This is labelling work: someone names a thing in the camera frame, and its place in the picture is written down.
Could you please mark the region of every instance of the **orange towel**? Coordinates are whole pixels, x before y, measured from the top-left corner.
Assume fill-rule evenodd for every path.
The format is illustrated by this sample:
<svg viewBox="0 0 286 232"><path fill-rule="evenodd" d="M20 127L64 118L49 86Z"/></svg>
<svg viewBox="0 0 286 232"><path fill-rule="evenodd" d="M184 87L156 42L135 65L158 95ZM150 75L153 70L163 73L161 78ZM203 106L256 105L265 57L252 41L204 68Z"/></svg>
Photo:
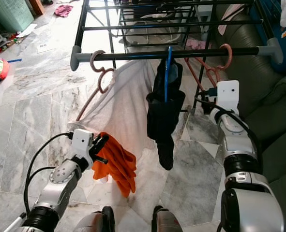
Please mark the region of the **orange towel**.
<svg viewBox="0 0 286 232"><path fill-rule="evenodd" d="M130 190L135 192L136 177L136 157L123 149L118 141L111 135L102 132L101 137L109 136L109 140L99 152L98 156L108 160L107 164L95 162L92 169L94 170L94 179L101 179L108 174L117 182L118 187L124 197L128 197Z"/></svg>

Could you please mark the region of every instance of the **leather couch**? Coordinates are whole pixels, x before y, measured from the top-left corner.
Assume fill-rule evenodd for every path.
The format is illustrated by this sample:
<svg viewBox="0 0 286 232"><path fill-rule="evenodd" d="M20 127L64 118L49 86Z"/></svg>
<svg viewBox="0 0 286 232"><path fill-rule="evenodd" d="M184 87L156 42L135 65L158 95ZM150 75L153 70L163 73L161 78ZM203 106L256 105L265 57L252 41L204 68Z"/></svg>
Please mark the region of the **leather couch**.
<svg viewBox="0 0 286 232"><path fill-rule="evenodd" d="M217 6L218 20L227 7ZM251 19L241 12L232 20ZM213 34L218 45L263 45L254 25L229 25L223 36L217 29ZM230 80L240 83L241 117L267 147L263 152L264 175L282 208L286 232L286 76L273 70L269 57L260 56L234 56L226 72Z"/></svg>

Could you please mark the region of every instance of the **black cable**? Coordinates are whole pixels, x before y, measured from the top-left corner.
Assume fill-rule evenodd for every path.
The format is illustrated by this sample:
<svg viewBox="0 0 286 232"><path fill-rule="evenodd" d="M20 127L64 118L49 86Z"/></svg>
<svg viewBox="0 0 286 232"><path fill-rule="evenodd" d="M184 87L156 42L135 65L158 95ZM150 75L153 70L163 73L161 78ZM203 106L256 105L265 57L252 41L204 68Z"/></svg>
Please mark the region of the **black cable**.
<svg viewBox="0 0 286 232"><path fill-rule="evenodd" d="M66 135L66 136L71 136L70 133L61 133L61 134L57 134L55 135L54 137L50 138L46 143L44 143L41 148L35 153L35 155L33 156L31 162L30 162L30 165L29 165L29 168L28 168L28 172L27 172L27 177L26 177L26 183L25 183L25 189L23 191L23 201L24 201L24 204L25 204L25 208L26 208L26 212L27 212L27 215L29 215L30 213L30 208L29 208L29 200L28 200L28 187L29 187L29 183L30 183L30 174L31 174L31 170L32 170L32 166L33 166L33 163L36 159L36 157L39 155L39 153L51 142L53 141L54 139L60 137L60 136L63 136L63 135Z"/></svg>
<svg viewBox="0 0 286 232"><path fill-rule="evenodd" d="M260 149L260 142L256 136L256 134L250 130L246 125L245 123L243 123L238 117L236 117L234 114L232 114L231 111L228 111L222 107L220 107L219 105L216 105L214 104L213 102L209 102L209 101L203 101L201 99L199 99L197 96L198 95L201 95L201 93L198 93L196 96L195 96L195 99L200 102L200 103L203 103L203 104L208 104L216 109L218 109L220 112L228 115L229 117L231 117L233 120L235 120L238 124L240 124L241 127L243 127L243 129L247 132L248 136L250 137L250 139L253 141L253 143L255 144L255 147L256 147L256 151L257 151L257 160L258 160L258 163L259 163L259 166L261 168L261 172L262 172L262 169L263 169L263 161L262 161L262 154L261 154L261 149Z"/></svg>
<svg viewBox="0 0 286 232"><path fill-rule="evenodd" d="M217 231L216 232L220 232L221 231L221 228L222 228L222 225L221 225L221 222L219 222L219 225L217 227Z"/></svg>
<svg viewBox="0 0 286 232"><path fill-rule="evenodd" d="M43 170L47 170L47 169L54 169L55 167L44 167L44 168L39 168L38 170L36 170L29 179L29 185L31 183L31 180L33 179L33 177L35 177L36 174L38 174L39 172L43 171Z"/></svg>

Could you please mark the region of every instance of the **drying rack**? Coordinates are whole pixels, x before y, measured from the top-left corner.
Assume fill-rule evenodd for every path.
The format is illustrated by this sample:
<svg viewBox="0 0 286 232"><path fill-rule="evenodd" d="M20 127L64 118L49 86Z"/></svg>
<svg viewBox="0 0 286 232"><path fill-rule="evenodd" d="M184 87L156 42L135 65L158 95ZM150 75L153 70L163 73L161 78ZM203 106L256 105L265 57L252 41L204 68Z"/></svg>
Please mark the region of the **drying rack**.
<svg viewBox="0 0 286 232"><path fill-rule="evenodd" d="M228 51L226 49L209 49L211 41L211 33L218 25L243 25L243 24L262 24L265 34L268 38L267 46L257 46L248 48L232 48L233 56L246 56L246 55L260 55L260 56L271 56L272 59L277 63L282 63L283 53L279 46L277 39L274 37L271 25L267 16L264 13L263 7L258 0L168 0L168 1L150 1L150 3L138 3L132 4L129 0L114 0L113 6L108 5L108 0L104 0L105 6L92 7L89 5L89 0L84 0L81 10L81 15L78 23L78 29L75 39L75 45L72 49L71 55L71 69L75 71L80 62L89 62L92 53L81 53L81 45L83 34L85 31L95 30L107 30L109 43L110 43L110 54L97 55L95 60L111 60L114 68L116 68L116 60L133 60L133 59L163 59L167 58L167 51L156 51L156 52L128 52L130 46L172 46L179 45L183 50L173 51L173 58L194 58L203 57L203 61L206 61L206 57L217 57L227 56ZM216 20L216 6L220 4L244 4L241 8L232 12L227 18L235 14L237 11L244 7L254 6L259 15L260 20L242 20L242 21L222 21ZM196 9L200 5L211 5L211 16L209 21L202 22L201 20L195 21ZM119 13L119 23L117 26L112 26L110 23L109 10L116 9ZM135 10L137 9L156 9L158 13L165 12L167 15L162 18L141 18L135 17ZM85 26L87 14L91 13L95 16L92 11L105 10L106 14L106 25L96 18L100 23L101 27L87 27ZM137 25L137 22L145 22L143 25ZM207 33L205 49L200 50L185 50L186 41L189 34L201 33L201 31L192 31L191 27L197 26L209 26L210 29L205 31ZM165 33L149 33L148 29L155 28L182 28L181 31L165 32ZM133 29L145 29L146 33L134 33L127 35L126 31ZM117 30L117 34L113 34L112 30ZM126 42L127 36L154 36L154 35L180 35L180 40L173 43L146 43L146 44L131 44ZM113 37L122 37L124 41L125 53L114 53ZM203 77L204 67L201 66L199 73L199 82L201 83ZM199 85L196 88L196 94L199 92Z"/></svg>

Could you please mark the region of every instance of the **silver robot arm segment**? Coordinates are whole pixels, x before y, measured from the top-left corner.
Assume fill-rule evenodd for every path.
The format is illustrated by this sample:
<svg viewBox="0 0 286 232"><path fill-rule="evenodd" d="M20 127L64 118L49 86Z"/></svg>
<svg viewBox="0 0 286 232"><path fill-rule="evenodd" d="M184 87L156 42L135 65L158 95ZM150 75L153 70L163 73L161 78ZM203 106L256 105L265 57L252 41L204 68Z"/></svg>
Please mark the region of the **silver robot arm segment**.
<svg viewBox="0 0 286 232"><path fill-rule="evenodd" d="M90 169L96 160L105 164L108 162L96 155L107 140L108 136L98 136L94 140L93 134L87 130L74 131L72 148L77 154L50 173L47 185L16 232L53 232L82 173Z"/></svg>
<svg viewBox="0 0 286 232"><path fill-rule="evenodd" d="M216 104L237 112L234 109L237 109L235 104L238 100L221 98L226 91L231 93L238 89L236 81L230 82L218 83ZM281 208L261 173L262 164L258 162L256 147L248 132L223 111L214 108L211 116L218 125L218 143L226 173L226 190L221 202L222 227L227 232L283 232Z"/></svg>

